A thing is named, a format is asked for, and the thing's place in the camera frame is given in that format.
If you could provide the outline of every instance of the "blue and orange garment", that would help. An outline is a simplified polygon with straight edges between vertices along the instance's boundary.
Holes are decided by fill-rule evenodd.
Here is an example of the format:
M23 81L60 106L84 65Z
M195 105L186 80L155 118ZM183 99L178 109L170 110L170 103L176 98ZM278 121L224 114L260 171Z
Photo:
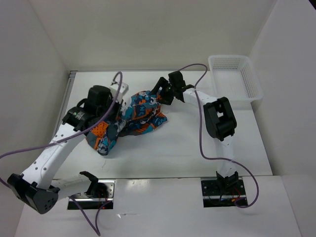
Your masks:
M100 155L106 156L117 143L118 137L141 135L155 130L167 121L160 111L160 96L141 91L124 103L118 120L102 121L86 136L88 144Z

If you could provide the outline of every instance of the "white table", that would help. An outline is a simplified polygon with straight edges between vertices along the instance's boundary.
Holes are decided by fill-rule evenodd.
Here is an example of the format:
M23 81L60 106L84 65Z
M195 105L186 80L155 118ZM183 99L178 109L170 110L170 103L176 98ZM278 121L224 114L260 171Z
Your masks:
M116 72L77 73L69 97L67 110L87 97L93 85L109 86ZM128 95L151 90L166 71L123 72L129 85ZM194 84L202 72L183 72L187 84ZM199 89L212 95L209 73ZM259 129L251 108L233 107L237 120L234 152L237 161L246 165L254 175L272 175ZM203 159L198 149L198 109L175 99L171 106L163 105L168 122L154 132L119 138L108 156L96 153L82 141L69 155L55 178L68 178L86 170L99 178L171 178L215 176L217 163ZM203 148L206 155L216 157L214 140L203 126ZM249 175L238 168L240 176Z
M251 177L243 179L250 202L255 185ZM260 195L248 209L203 208L199 178L117 180L114 208L102 210L98 218L101 236L300 237L282 179L257 179ZM15 237L97 236L80 211L67 210L67 202L57 202L45 215L25 205ZM86 213L94 223L96 210Z

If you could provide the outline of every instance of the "colorful fabric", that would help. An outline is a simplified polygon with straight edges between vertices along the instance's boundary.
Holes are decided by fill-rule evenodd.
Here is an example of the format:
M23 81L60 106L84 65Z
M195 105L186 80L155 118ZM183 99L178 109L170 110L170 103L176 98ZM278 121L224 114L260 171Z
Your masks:
M86 136L88 144L106 156L117 143L118 137L141 135L155 130L167 121L160 111L159 95L141 91L125 102L117 121L105 120Z

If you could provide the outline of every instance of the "cloth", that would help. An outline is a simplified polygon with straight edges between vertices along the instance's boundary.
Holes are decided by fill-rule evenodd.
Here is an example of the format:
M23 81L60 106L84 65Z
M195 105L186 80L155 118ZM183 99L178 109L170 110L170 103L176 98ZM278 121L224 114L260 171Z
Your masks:
M117 143L118 137L141 135L155 130L167 121L160 111L160 96L141 91L122 106L116 121L105 120L86 136L88 144L106 156Z

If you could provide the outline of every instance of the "white plastic basket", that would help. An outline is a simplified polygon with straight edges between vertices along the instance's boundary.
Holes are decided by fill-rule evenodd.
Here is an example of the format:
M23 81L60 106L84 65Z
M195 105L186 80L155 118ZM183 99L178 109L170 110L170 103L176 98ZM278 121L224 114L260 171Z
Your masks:
M242 55L214 55L208 58L217 97L230 101L260 100L263 92L250 59Z

